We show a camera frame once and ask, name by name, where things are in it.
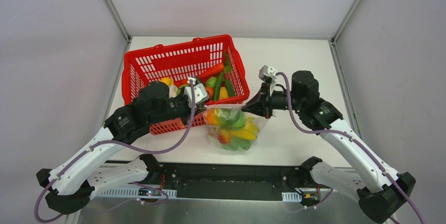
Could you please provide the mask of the clear zip top bag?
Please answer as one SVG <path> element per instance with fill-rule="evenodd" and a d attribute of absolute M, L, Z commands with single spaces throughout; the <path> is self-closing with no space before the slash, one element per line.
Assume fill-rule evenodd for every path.
<path fill-rule="evenodd" d="M 208 142 L 233 152 L 248 151 L 268 122 L 265 117 L 243 111 L 242 104 L 209 105 L 202 117 L 208 127 Z"/>

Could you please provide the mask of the green bell pepper toy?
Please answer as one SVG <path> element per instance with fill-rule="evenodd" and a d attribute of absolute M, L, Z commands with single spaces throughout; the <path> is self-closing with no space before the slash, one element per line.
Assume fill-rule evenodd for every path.
<path fill-rule="evenodd" d="M 226 124 L 231 130 L 241 129 L 247 122 L 245 113 L 240 109 L 225 109 L 227 112 Z"/>

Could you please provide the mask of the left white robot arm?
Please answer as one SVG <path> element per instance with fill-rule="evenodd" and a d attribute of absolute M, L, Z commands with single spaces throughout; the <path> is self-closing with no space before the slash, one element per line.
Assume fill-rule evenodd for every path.
<path fill-rule="evenodd" d="M 45 199 L 59 215 L 70 215 L 114 187 L 143 180 L 155 184 L 160 179 L 160 165 L 152 150 L 140 149 L 135 160 L 119 167 L 98 168 L 121 150 L 133 149 L 133 143 L 154 124 L 180 119 L 187 128 L 192 127 L 199 105 L 208 99 L 204 85 L 190 79 L 177 96 L 169 94 L 167 84 L 149 83 L 131 103 L 116 109 L 73 157 L 55 169 L 41 169 L 36 175 L 43 187 L 39 199 Z"/>

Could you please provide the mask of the yellow banana toy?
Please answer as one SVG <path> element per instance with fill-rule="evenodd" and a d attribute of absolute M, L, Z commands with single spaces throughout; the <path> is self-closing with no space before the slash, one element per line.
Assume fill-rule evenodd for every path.
<path fill-rule="evenodd" d="M 239 130 L 231 130 L 231 134 L 235 137 L 254 141 L 260 132 L 259 127 L 254 123 L 254 118 L 249 117 L 246 124 Z"/>

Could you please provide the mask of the red peach toy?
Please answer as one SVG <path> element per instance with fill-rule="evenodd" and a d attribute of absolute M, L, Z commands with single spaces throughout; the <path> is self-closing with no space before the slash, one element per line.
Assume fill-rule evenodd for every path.
<path fill-rule="evenodd" d="M 232 133 L 230 129 L 222 128 L 217 131 L 217 140 L 222 144 L 229 144 L 232 140 Z"/>

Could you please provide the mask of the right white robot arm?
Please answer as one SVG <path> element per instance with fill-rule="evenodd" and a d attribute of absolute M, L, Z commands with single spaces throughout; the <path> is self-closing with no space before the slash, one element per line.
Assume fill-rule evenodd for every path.
<path fill-rule="evenodd" d="M 257 95 L 243 111 L 270 118 L 275 110 L 286 110 L 297 129 L 318 135 L 329 143 L 355 170 L 349 174 L 331 167 L 317 157 L 301 164 L 299 182 L 305 187 L 328 186 L 357 202 L 363 213 L 376 223 L 392 219 L 405 203 L 413 206 L 410 195 L 416 180 L 409 172 L 398 172 L 368 147 L 344 120 L 342 113 L 321 98 L 319 83 L 312 72 L 299 70 L 285 78 L 282 91 L 276 91 L 280 72 L 265 66 Z"/>

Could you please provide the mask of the green orange mango toy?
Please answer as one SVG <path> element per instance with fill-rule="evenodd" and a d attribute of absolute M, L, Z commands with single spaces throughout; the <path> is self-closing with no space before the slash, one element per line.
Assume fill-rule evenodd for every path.
<path fill-rule="evenodd" d="M 206 111 L 204 119 L 208 125 L 223 126 L 226 124 L 227 112 L 225 109 L 213 108 Z"/>

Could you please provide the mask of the green napa cabbage toy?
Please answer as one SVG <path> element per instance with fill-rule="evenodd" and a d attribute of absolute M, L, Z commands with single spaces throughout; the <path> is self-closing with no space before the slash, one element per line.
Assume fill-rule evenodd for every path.
<path fill-rule="evenodd" d="M 231 141 L 228 144 L 222 145 L 222 148 L 231 151 L 247 151 L 250 149 L 252 143 L 252 140 L 240 137 L 232 137 Z"/>

